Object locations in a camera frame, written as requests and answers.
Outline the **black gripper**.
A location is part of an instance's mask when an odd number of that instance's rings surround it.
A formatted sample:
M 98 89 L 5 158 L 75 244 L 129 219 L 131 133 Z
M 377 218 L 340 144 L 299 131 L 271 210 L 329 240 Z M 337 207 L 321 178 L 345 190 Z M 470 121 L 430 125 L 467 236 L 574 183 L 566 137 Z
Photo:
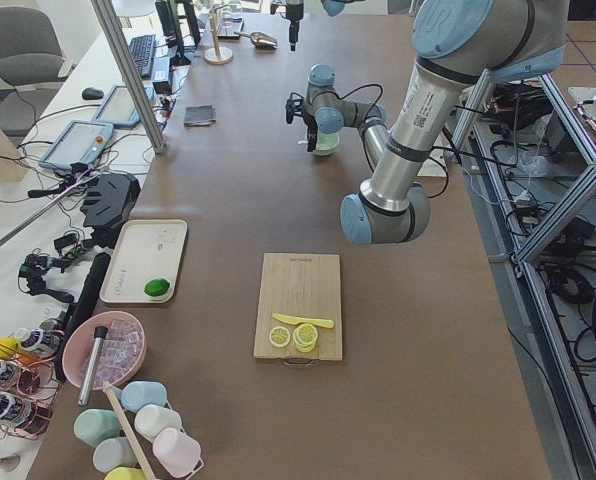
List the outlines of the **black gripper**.
M 307 126 L 307 151 L 313 152 L 316 148 L 317 122 L 314 115 L 308 112 L 304 97 L 299 93 L 291 92 L 285 102 L 285 121 L 291 125 L 296 117 L 301 118 Z

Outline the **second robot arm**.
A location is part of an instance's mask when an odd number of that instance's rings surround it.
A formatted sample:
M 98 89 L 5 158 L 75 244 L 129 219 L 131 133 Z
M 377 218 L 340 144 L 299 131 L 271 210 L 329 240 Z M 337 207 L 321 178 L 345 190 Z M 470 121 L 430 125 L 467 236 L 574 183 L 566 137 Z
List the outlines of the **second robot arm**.
M 337 23 L 333 18 L 346 14 L 371 14 L 368 1 L 270 1 L 269 14 L 278 13 L 288 22 L 288 46 L 292 52 L 297 50 L 301 39 L 301 27 L 307 24 L 307 35 L 314 45 L 324 45 L 334 38 Z

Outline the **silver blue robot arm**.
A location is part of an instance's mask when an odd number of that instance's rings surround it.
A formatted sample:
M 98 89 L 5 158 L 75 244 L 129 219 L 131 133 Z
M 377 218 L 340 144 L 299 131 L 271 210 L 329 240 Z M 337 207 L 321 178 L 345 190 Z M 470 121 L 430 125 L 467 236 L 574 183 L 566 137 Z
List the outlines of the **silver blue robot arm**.
M 341 226 L 351 243 L 402 243 L 424 232 L 430 205 L 416 178 L 460 94 L 483 72 L 504 83 L 558 68 L 568 12 L 566 1 L 424 2 L 413 25 L 417 56 L 410 85 L 392 127 L 377 103 L 343 99 L 330 66 L 311 68 L 306 94 L 287 99 L 286 120 L 303 119 L 309 150 L 320 132 L 357 129 L 374 167 L 341 203 Z

